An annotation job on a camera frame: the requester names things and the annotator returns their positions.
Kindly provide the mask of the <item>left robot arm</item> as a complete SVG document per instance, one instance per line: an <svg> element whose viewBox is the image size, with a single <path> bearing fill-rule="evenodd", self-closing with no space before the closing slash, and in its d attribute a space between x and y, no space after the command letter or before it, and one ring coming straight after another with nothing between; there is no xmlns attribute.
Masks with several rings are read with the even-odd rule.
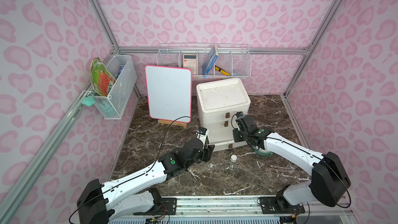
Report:
<svg viewBox="0 0 398 224"><path fill-rule="evenodd" d="M77 201L81 224L108 223L114 207L127 197L163 183L188 170L195 163L208 162L215 145L205 145L198 138L190 139L183 147L165 153L152 165L118 180L89 182Z"/></svg>

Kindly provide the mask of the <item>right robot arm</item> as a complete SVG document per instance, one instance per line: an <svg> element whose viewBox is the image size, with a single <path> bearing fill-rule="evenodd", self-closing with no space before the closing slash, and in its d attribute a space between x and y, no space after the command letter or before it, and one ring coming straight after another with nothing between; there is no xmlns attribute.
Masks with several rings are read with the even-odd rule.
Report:
<svg viewBox="0 0 398 224"><path fill-rule="evenodd" d="M314 201L335 207L344 194L348 193L351 181L337 154L313 151L270 129L261 129L251 116L242 112L232 117L231 124L234 142L245 142L260 155L275 153L310 176L309 181L285 186L277 193L275 204L281 212L287 212L289 206Z"/></svg>

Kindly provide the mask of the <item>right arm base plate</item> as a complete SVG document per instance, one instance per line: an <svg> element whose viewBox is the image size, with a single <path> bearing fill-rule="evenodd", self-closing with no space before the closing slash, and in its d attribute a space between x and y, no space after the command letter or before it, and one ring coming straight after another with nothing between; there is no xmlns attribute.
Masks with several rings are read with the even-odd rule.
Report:
<svg viewBox="0 0 398 224"><path fill-rule="evenodd" d="M259 197L257 204L261 206L263 214L304 214L303 205L291 205L283 197Z"/></svg>

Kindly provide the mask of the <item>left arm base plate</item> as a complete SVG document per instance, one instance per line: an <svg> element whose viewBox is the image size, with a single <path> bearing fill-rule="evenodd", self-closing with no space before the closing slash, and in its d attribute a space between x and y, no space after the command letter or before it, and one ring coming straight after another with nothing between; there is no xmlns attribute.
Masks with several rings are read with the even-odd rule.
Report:
<svg viewBox="0 0 398 224"><path fill-rule="evenodd" d="M177 198L163 198L146 212L135 212L134 216L176 215Z"/></svg>

